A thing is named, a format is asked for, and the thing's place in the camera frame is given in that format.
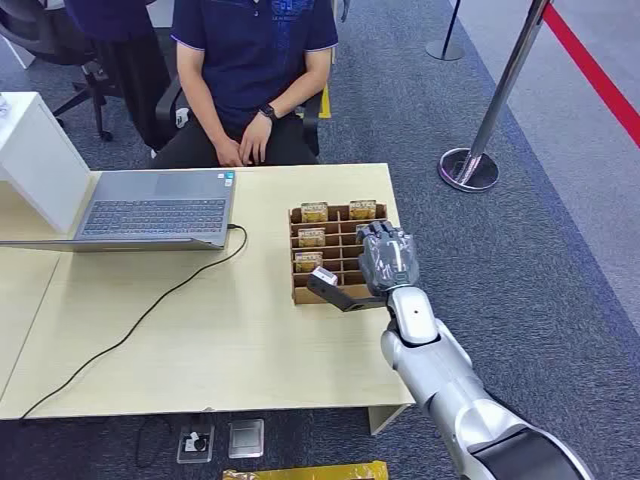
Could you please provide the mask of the person's right hand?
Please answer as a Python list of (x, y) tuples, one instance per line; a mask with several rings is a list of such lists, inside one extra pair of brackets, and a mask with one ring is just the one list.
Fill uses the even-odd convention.
[(240, 145), (226, 135), (213, 141), (218, 163), (221, 167), (243, 167), (245, 165)]

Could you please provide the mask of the person's left hand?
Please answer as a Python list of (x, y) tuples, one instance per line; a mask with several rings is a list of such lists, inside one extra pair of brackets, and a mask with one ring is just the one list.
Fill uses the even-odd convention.
[(263, 113), (257, 113), (243, 133), (239, 155), (243, 165), (264, 163), (266, 146), (271, 135), (272, 121)]

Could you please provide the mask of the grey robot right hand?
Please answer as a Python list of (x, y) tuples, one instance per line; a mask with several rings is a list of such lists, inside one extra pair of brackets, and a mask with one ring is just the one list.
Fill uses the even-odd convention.
[(383, 296), (399, 287), (414, 286), (420, 266), (414, 236), (388, 220), (373, 221), (356, 233), (363, 251), (358, 267), (368, 290)]

